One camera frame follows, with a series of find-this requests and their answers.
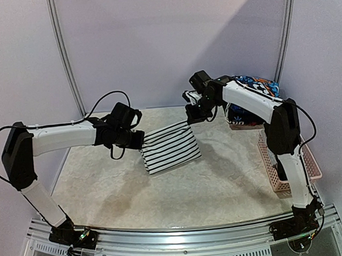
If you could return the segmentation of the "black white striped shirt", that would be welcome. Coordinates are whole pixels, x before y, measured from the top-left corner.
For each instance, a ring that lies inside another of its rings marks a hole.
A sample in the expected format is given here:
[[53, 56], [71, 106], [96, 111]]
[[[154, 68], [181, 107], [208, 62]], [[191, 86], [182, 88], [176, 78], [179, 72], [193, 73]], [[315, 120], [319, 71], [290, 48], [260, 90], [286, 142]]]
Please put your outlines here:
[[141, 156], [149, 175], [170, 170], [202, 156], [186, 120], [151, 131], [144, 136]]

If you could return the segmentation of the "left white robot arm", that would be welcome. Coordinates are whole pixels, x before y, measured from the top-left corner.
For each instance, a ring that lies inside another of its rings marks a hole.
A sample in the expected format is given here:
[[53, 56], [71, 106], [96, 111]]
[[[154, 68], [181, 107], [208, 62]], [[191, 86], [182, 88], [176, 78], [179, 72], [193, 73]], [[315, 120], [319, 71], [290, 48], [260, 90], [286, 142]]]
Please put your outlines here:
[[51, 227], [65, 244], [78, 240], [78, 231], [66, 222], [66, 213], [58, 206], [38, 181], [34, 158], [63, 148], [102, 145], [109, 150], [139, 150], [144, 131], [135, 130], [141, 121], [140, 110], [116, 103], [105, 117], [86, 117], [81, 121], [46, 126], [25, 126], [17, 122], [10, 127], [2, 152], [2, 164], [8, 181]]

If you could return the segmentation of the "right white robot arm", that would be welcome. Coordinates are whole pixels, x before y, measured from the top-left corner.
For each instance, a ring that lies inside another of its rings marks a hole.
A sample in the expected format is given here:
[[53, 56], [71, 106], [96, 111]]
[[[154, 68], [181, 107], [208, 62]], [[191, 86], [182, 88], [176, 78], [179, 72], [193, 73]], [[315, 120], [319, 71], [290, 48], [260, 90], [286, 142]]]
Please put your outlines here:
[[230, 76], [212, 79], [204, 70], [194, 73], [188, 82], [194, 88], [183, 93], [188, 102], [189, 124], [204, 122], [213, 116], [214, 108], [225, 104], [237, 105], [257, 115], [264, 121], [266, 145], [285, 171], [293, 209], [318, 209], [302, 157], [298, 105], [294, 100], [268, 96]]

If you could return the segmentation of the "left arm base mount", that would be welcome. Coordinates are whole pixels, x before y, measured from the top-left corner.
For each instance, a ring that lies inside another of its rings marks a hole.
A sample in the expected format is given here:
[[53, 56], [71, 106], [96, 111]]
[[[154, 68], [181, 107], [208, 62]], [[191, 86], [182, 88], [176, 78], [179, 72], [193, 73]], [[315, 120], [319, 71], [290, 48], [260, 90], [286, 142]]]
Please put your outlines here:
[[75, 230], [71, 219], [66, 219], [61, 225], [53, 226], [49, 240], [53, 243], [68, 245], [72, 248], [95, 250], [99, 233], [90, 228]]

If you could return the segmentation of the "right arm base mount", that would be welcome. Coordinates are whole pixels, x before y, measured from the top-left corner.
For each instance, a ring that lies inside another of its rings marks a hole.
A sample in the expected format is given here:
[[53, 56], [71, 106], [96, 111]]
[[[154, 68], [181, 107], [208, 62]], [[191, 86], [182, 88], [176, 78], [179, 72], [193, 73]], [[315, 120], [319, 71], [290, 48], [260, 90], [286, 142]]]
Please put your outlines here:
[[306, 235], [310, 231], [314, 231], [309, 236], [309, 239], [313, 240], [323, 228], [325, 211], [320, 202], [312, 202], [305, 208], [292, 206], [292, 213], [292, 218], [273, 222], [269, 225], [269, 232], [275, 241], [301, 234]]

